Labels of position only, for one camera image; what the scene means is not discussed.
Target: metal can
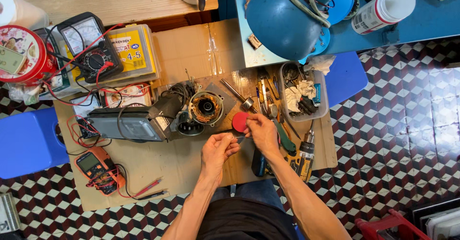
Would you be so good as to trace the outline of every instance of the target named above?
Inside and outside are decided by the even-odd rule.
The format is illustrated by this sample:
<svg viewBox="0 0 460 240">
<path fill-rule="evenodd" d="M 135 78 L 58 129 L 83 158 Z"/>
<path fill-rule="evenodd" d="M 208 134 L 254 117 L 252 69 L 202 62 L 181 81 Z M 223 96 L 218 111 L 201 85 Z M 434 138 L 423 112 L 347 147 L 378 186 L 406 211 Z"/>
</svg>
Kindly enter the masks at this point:
<svg viewBox="0 0 460 240">
<path fill-rule="evenodd" d="M 26 56 L 26 61 L 17 74 L 0 70 L 2 82 L 35 86 L 57 70 L 58 63 L 55 57 L 46 52 L 43 40 L 27 28 L 17 25 L 0 26 L 0 45 Z M 46 44 L 46 48 L 53 51 L 50 43 Z"/>
</svg>

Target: analog multimeter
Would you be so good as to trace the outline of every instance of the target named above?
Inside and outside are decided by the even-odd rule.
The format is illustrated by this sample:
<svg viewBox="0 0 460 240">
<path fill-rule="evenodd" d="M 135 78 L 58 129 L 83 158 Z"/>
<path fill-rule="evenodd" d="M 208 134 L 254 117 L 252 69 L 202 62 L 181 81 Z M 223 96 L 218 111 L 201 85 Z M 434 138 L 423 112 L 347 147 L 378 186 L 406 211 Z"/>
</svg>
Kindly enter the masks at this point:
<svg viewBox="0 0 460 240">
<path fill-rule="evenodd" d="M 90 12 L 67 19 L 57 26 L 57 30 L 64 37 L 67 47 L 73 56 L 77 56 L 77 54 L 105 33 L 102 21 Z M 100 72 L 99 80 L 104 80 L 123 71 L 123 64 L 107 34 L 99 38 L 76 61 L 86 67 L 80 69 L 81 74 L 76 80 L 84 78 L 85 82 L 89 84 L 96 82 L 98 71 L 106 62 L 111 62 L 113 65 Z"/>
</svg>

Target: red plastic stool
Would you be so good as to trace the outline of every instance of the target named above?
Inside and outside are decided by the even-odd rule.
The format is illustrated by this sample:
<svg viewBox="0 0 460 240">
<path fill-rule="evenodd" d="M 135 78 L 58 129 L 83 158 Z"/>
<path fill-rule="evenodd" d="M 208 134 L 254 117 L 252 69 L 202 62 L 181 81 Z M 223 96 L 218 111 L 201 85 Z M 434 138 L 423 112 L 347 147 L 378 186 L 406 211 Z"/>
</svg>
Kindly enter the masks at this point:
<svg viewBox="0 0 460 240">
<path fill-rule="evenodd" d="M 414 234 L 420 239 L 430 240 L 420 229 L 412 225 L 401 214 L 394 209 L 388 211 L 391 215 L 374 222 L 367 222 L 360 218 L 355 220 L 356 226 L 361 230 L 362 235 L 366 240 L 384 240 L 377 233 L 378 230 L 390 229 L 398 226 L 398 232 L 403 240 L 413 240 Z"/>
</svg>

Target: orange digital multimeter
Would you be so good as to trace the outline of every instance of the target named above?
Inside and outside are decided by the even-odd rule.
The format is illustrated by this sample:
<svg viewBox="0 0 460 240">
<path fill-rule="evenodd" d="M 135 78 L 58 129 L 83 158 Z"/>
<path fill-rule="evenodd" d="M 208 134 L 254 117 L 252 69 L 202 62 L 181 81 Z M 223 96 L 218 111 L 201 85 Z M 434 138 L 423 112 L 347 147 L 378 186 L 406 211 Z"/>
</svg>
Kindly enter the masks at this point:
<svg viewBox="0 0 460 240">
<path fill-rule="evenodd" d="M 111 195 L 117 191 L 117 188 L 126 184 L 126 180 L 121 173 L 117 174 L 112 159 L 102 147 L 89 148 L 88 151 L 78 156 L 74 163 L 78 170 L 90 180 L 87 186 L 90 184 L 95 186 L 105 196 Z"/>
</svg>

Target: metal plate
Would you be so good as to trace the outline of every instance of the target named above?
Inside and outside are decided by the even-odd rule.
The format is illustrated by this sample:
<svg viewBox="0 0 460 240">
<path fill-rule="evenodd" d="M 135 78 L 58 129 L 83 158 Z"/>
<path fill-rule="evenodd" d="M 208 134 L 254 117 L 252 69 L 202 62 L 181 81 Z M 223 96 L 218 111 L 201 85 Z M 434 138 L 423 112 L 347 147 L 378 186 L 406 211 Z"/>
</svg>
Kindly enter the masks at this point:
<svg viewBox="0 0 460 240">
<path fill-rule="evenodd" d="M 220 117 L 220 119 L 216 121 L 216 123 L 214 124 L 214 127 L 217 128 L 227 117 L 227 114 L 233 109 L 233 107 L 236 104 L 236 100 L 234 100 L 231 96 L 229 96 L 226 92 L 224 92 L 219 86 L 217 86 L 214 83 L 210 83 L 205 90 L 214 92 L 216 95 L 220 96 L 221 98 L 224 98 L 224 113 L 222 114 L 222 117 Z"/>
</svg>

